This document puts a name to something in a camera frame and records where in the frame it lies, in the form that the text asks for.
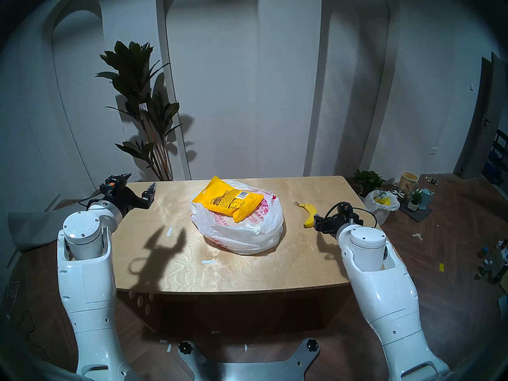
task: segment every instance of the pitcher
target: pitcher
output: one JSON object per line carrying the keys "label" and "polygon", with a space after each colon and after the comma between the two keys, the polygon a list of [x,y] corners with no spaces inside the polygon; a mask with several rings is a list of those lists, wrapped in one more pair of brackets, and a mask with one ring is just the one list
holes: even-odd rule
{"label": "pitcher", "polygon": [[435,193],[433,193],[431,190],[423,189],[422,190],[422,201],[420,202],[420,206],[418,206],[418,209],[425,210],[427,208],[427,205],[432,201],[434,198]]}

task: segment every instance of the white plastic bag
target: white plastic bag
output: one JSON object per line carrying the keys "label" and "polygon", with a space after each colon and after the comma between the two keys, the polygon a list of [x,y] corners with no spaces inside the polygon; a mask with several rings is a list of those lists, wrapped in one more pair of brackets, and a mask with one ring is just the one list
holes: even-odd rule
{"label": "white plastic bag", "polygon": [[282,235],[284,221],[279,198],[273,192],[256,189],[238,181],[224,182],[238,190],[260,193],[263,200],[249,217],[239,223],[234,222],[232,217],[210,211],[201,203],[191,201],[190,219],[199,232],[215,244],[241,255],[256,254],[276,245]]}
{"label": "white plastic bag", "polygon": [[[385,196],[390,198],[391,203],[390,206],[381,205],[374,200],[374,198],[377,198],[381,192],[384,192]],[[365,200],[362,199],[362,201],[367,210],[371,211],[376,216],[377,223],[379,225],[382,225],[383,222],[385,222],[386,218],[388,217],[388,214],[390,214],[391,211],[398,210],[400,207],[400,203],[397,200],[397,196],[392,194],[390,191],[374,190],[372,192],[369,192]]]}

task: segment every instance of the yellow snack package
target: yellow snack package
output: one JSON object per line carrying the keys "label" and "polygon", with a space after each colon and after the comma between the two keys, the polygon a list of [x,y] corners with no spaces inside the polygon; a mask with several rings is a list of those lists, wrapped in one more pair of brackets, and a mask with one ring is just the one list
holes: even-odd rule
{"label": "yellow snack package", "polygon": [[201,203],[205,209],[230,215],[234,222],[240,222],[249,216],[262,200],[263,195],[260,193],[234,189],[214,176],[193,202]]}

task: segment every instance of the cable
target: cable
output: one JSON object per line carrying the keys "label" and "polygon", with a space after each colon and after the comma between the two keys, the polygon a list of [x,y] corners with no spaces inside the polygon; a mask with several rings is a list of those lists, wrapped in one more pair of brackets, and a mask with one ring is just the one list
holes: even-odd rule
{"label": "cable", "polygon": [[377,227],[377,218],[376,216],[374,215],[374,213],[372,213],[371,211],[368,211],[368,210],[365,210],[365,209],[362,209],[361,207],[353,207],[351,206],[351,204],[349,202],[339,202],[335,205],[332,206],[332,208],[330,210],[328,210],[328,213],[326,213],[325,215],[325,218],[328,217],[330,215],[330,213],[332,212],[333,209],[335,209],[337,206],[340,206],[340,205],[347,205],[349,206],[350,208],[352,208],[353,210],[363,210],[363,211],[366,211],[367,213],[369,213],[372,217],[374,217],[374,221],[375,221],[375,224],[374,224],[374,227]]}
{"label": "cable", "polygon": [[353,206],[351,206],[351,204],[349,202],[339,202],[339,203],[336,203],[335,205],[332,206],[332,208],[330,210],[328,210],[328,213],[326,213],[325,218],[330,215],[330,213],[332,212],[333,209],[335,209],[337,206],[340,206],[340,205],[347,205],[349,207],[353,207]]}
{"label": "cable", "polygon": [[30,345],[32,345],[34,348],[39,348],[39,349],[41,349],[41,350],[44,352],[44,355],[46,355],[46,358],[48,359],[48,361],[50,361],[50,362],[51,362],[51,364],[52,364],[53,366],[57,366],[57,365],[55,365],[55,364],[53,363],[53,361],[52,361],[51,359],[49,359],[49,355],[48,355],[48,353],[46,352],[46,350],[45,350],[43,347],[41,347],[41,346],[39,346],[39,345],[35,345],[34,343],[32,343],[32,342],[30,341],[30,334],[31,334],[32,332],[34,332],[34,331],[35,331],[35,323],[34,323],[34,321],[33,321],[33,319],[32,319],[32,315],[30,314],[30,311],[25,310],[25,312],[23,313],[23,316],[21,317],[21,321],[19,322],[18,326],[21,326],[21,324],[22,324],[22,323],[23,323],[23,321],[25,320],[25,314],[28,314],[28,316],[30,317],[30,322],[32,323],[32,328],[31,328],[28,332],[23,332],[23,331],[22,331],[21,329],[19,329],[19,328],[16,328],[16,329],[17,329],[19,332],[21,332],[21,333],[25,333],[25,342],[28,342],[28,343],[29,343]]}
{"label": "cable", "polygon": [[[9,284],[18,284],[18,286],[16,287],[16,292],[13,292],[13,291],[10,291],[9,290]],[[12,307],[11,307],[11,311],[9,311],[9,314],[7,314],[7,319],[10,319],[11,317],[11,312],[12,310],[14,309],[14,305],[16,304],[16,298],[18,296],[18,290],[19,290],[19,284],[20,282],[19,281],[9,281],[7,283],[7,295],[10,297],[10,298],[14,298],[14,302],[12,302]]]}
{"label": "cable", "polygon": [[353,210],[355,210],[355,209],[356,209],[356,210],[363,210],[363,211],[366,211],[366,212],[367,212],[367,213],[369,213],[372,217],[374,217],[374,221],[376,221],[376,223],[374,224],[374,227],[373,227],[373,228],[377,227],[377,218],[376,218],[376,216],[374,215],[374,213],[372,213],[371,211],[368,211],[368,210],[362,209],[362,208],[360,208],[360,207],[354,207],[354,208],[353,208]]}
{"label": "cable", "polygon": [[[103,191],[100,191],[99,193],[101,193],[102,195],[104,195],[104,193],[105,193],[107,190],[108,190],[108,189],[104,189]],[[99,193],[95,193],[95,194],[93,194],[93,195],[90,195],[88,198],[85,198],[85,199],[82,199],[81,201],[78,201],[78,203],[79,203],[81,206],[85,207],[85,208],[86,208],[86,210],[88,210],[88,207],[90,207],[90,204],[91,204],[93,201],[100,201],[100,199],[92,199],[90,202],[88,202],[88,206],[87,206],[87,205],[82,204],[81,202],[86,201],[87,199],[90,199],[90,198],[96,197],[97,195],[99,195]]]}

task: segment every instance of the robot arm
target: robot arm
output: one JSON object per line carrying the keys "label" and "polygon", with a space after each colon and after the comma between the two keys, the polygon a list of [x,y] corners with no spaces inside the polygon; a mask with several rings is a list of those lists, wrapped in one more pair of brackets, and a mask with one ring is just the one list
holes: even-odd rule
{"label": "robot arm", "polygon": [[78,345],[76,373],[94,380],[141,379],[116,333],[111,233],[129,211],[150,207],[155,183],[138,198],[125,186],[129,177],[110,176],[100,187],[104,197],[67,217],[58,233],[58,288]]}
{"label": "robot arm", "polygon": [[338,241],[358,306],[383,346],[389,379],[431,380],[448,373],[425,340],[418,293],[406,266],[382,231],[362,227],[352,214],[351,205],[339,205],[334,216],[315,217],[315,228]]}

